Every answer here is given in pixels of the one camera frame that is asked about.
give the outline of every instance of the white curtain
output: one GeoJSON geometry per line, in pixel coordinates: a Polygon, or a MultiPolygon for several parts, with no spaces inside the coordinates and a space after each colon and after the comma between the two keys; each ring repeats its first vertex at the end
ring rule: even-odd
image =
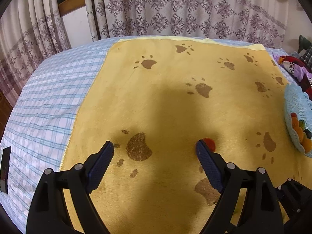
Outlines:
{"type": "Polygon", "coordinates": [[[12,0],[0,18],[0,89],[9,103],[44,59],[68,48],[57,0],[12,0]]]}
{"type": "Polygon", "coordinates": [[[177,35],[280,48],[288,0],[85,0],[92,39],[177,35]]]}

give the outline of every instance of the blue plaid sheet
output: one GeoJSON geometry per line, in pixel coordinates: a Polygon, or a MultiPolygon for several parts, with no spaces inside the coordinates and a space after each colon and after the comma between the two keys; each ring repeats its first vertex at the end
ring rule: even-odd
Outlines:
{"type": "MultiPolygon", "coordinates": [[[[23,88],[0,143],[0,159],[2,149],[12,147],[8,194],[0,192],[0,202],[23,233],[38,181],[46,168],[59,170],[80,104],[109,48],[119,39],[100,40],[46,59],[23,88]]],[[[249,45],[246,42],[217,41],[249,45]]],[[[284,50],[267,51],[271,56],[273,53],[275,56],[286,55],[284,50]]],[[[289,82],[294,82],[286,71],[280,69],[289,82]]]]}

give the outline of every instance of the wall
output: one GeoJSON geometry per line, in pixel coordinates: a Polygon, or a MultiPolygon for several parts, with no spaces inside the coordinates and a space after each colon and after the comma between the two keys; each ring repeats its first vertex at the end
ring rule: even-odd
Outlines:
{"type": "Polygon", "coordinates": [[[72,48],[92,42],[85,6],[62,16],[62,22],[72,48]]]}
{"type": "Polygon", "coordinates": [[[290,53],[298,51],[299,35],[312,41],[312,23],[297,0],[289,0],[288,22],[282,48],[290,53]]]}

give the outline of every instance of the pillow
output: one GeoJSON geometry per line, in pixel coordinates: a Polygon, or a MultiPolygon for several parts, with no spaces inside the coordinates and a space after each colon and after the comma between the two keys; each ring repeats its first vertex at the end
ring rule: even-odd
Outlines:
{"type": "Polygon", "coordinates": [[[308,68],[312,68],[312,45],[307,49],[305,54],[300,57],[300,60],[302,60],[308,68]]]}

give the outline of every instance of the wooden window frame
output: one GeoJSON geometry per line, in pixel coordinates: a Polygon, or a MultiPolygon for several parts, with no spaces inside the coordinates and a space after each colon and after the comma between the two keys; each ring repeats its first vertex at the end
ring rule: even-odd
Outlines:
{"type": "Polygon", "coordinates": [[[85,6],[85,0],[65,0],[59,5],[60,16],[85,6]]]}

